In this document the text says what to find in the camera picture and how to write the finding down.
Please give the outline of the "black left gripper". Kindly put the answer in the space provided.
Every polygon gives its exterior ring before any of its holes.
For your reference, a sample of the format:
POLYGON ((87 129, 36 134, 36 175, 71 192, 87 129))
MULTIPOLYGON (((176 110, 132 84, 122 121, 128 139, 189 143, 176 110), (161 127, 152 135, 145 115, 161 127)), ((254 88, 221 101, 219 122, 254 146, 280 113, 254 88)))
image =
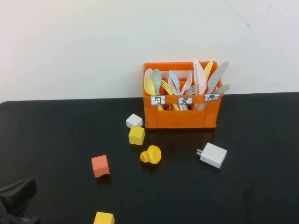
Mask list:
POLYGON ((37 191, 35 179, 24 180, 0 188, 0 201, 9 214, 22 216, 37 191))

